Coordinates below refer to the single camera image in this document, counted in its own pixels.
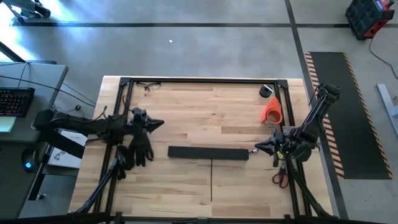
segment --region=black floor mat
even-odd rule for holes
[[[323,121],[336,174],[344,179],[392,179],[376,129],[353,68],[344,53],[305,53],[314,89],[319,83],[340,88],[340,99]]]

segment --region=gray desk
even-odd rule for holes
[[[12,63],[0,62],[0,65],[5,64]],[[24,63],[0,66],[0,75],[19,78],[24,66]],[[52,86],[54,88],[60,88],[67,72],[68,67],[65,65],[30,64],[26,66],[22,79]],[[18,82],[18,80],[0,77],[0,86],[18,86]],[[21,82],[20,86],[35,88],[33,102],[27,116],[25,118],[17,118],[10,133],[0,133],[0,141],[35,142],[39,136],[39,132],[33,130],[30,125],[39,111],[50,108],[53,105],[58,94],[56,90],[32,83]]]
[[[0,67],[0,75],[19,78],[24,64]],[[26,66],[22,79],[60,88],[68,67],[65,65],[31,64]],[[0,77],[0,86],[17,86],[17,80]],[[55,101],[58,91],[21,82],[21,86],[35,88],[35,95],[28,115],[17,118],[10,134],[0,134],[0,218],[17,218],[25,203],[27,194],[36,174],[26,173],[21,164],[21,152],[36,140],[38,132],[30,128],[36,112],[49,108]]]

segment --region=black line on floor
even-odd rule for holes
[[[210,164],[210,201],[213,201],[213,159]]]
[[[29,27],[290,27],[288,23],[107,23],[107,22],[15,22],[13,26]]]
[[[24,27],[275,27],[287,28],[291,27],[290,23],[227,23],[227,22],[25,22],[15,21],[13,26]],[[349,24],[312,24],[302,23],[296,24],[298,28],[349,28]],[[387,28],[398,28],[398,24],[386,24]]]
[[[307,93],[309,95],[312,95],[313,94],[312,83],[311,83],[311,79],[309,78],[310,74],[307,69],[307,62],[304,57],[304,51],[303,51],[303,47],[302,47],[302,44],[300,41],[299,31],[297,29],[298,25],[296,24],[296,21],[294,18],[292,4],[290,3],[290,0],[285,0],[285,4],[286,4],[286,9],[287,9],[287,14],[289,15],[290,23],[292,25],[292,33],[293,33],[294,43],[295,43],[296,50],[297,50],[298,60],[300,61],[300,66],[301,66],[301,69],[302,69],[302,72],[304,75],[304,82],[305,82],[305,86],[307,87]],[[340,183],[338,182],[338,179],[337,179],[337,174],[334,169],[333,160],[331,159],[330,151],[328,151],[328,152],[327,151],[328,150],[323,150],[323,153],[325,155],[325,162],[328,167],[328,173],[330,176],[330,182],[331,182],[331,186],[332,186],[333,193],[334,193],[335,200],[336,200],[337,210],[338,210],[340,218],[348,219],[346,206],[345,206],[345,203],[343,200],[343,194],[341,193]]]

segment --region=keyboard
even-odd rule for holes
[[[24,118],[33,100],[34,88],[0,87],[0,116]]]

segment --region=white paper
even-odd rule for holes
[[[72,131],[61,131],[61,135],[67,137],[68,139],[71,139],[72,141],[78,143],[81,146],[84,146],[87,141],[86,136]],[[55,147],[54,150],[52,151],[48,164],[52,166],[62,166],[62,167],[71,167],[79,169],[80,162],[81,159]]]

